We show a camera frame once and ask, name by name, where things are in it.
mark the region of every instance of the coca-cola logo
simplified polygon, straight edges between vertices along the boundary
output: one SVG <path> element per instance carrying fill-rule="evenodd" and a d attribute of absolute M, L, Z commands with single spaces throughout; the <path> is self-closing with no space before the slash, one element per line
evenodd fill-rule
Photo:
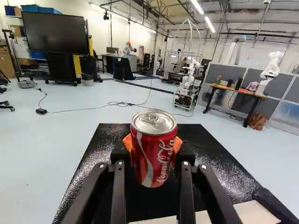
<path fill-rule="evenodd" d="M 158 161 L 162 163 L 162 170 L 159 177 L 156 178 L 158 182 L 166 181 L 169 175 L 169 168 L 171 164 L 171 158 L 173 154 L 174 139 L 169 141 L 166 145 L 161 139 L 159 144 L 160 151 L 158 152 Z"/>

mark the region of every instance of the red soda can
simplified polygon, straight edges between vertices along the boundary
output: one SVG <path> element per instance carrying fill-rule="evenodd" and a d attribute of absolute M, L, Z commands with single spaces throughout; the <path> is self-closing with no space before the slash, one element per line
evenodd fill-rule
<path fill-rule="evenodd" d="M 131 159 L 137 181 L 145 187 L 156 188 L 168 178 L 175 153 L 177 123 L 172 114 L 148 109 L 136 114 L 130 126 Z"/>

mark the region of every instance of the green bottle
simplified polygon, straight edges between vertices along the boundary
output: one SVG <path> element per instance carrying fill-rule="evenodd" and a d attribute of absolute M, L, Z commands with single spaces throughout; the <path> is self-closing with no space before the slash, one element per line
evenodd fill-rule
<path fill-rule="evenodd" d="M 221 76 L 218 76 L 217 80 L 216 80 L 216 85 L 219 85 L 221 81 Z"/>

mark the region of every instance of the can lid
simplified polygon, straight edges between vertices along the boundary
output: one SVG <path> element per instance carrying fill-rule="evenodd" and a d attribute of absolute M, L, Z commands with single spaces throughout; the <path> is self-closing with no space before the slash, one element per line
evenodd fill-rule
<path fill-rule="evenodd" d="M 148 109 L 137 113 L 132 119 L 132 125 L 142 133 L 159 135 L 172 131 L 177 123 L 174 116 L 167 111 Z"/>

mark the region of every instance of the television screen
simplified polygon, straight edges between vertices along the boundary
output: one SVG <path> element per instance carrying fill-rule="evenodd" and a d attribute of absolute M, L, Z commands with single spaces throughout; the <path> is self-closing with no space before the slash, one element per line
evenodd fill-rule
<path fill-rule="evenodd" d="M 30 50 L 87 54 L 83 17 L 33 12 L 22 17 Z"/>

